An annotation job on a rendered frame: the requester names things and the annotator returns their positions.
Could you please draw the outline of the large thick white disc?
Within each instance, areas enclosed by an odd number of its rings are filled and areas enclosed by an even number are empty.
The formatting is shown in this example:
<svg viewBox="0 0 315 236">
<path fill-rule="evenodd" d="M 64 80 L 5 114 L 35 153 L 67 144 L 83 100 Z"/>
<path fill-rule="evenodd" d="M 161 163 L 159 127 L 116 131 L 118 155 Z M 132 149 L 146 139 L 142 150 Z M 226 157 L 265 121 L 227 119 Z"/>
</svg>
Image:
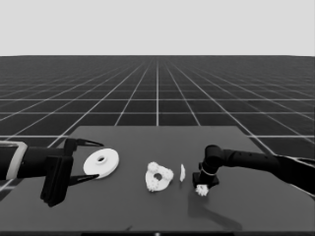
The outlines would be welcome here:
<svg viewBox="0 0 315 236">
<path fill-rule="evenodd" d="M 93 152 L 85 161 L 83 170 L 87 175 L 97 174 L 98 179 L 110 175 L 119 164 L 119 154 L 113 148 Z"/>
</svg>

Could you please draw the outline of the white round carrier with pins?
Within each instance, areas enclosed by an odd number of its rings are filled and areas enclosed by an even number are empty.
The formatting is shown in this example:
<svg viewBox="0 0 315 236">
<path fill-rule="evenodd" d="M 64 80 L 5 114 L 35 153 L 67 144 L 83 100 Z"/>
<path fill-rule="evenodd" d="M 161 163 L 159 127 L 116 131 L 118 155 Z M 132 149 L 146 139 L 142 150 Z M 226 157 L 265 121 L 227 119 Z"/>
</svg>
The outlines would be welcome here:
<svg viewBox="0 0 315 236">
<path fill-rule="evenodd" d="M 159 191 L 163 191 L 165 190 L 169 183 L 172 181 L 168 181 L 168 180 L 165 180 L 163 178 L 163 169 L 166 168 L 164 166 L 161 166 L 159 165 L 159 169 L 157 171 L 157 173 L 153 173 L 153 172 L 150 172 L 148 169 L 147 169 L 147 172 L 146 172 L 146 175 L 145 175 L 145 181 L 146 181 L 146 185 L 147 185 L 147 182 L 150 180 L 150 179 L 157 179 L 158 180 L 158 189 L 157 189 L 157 192 Z"/>
</svg>

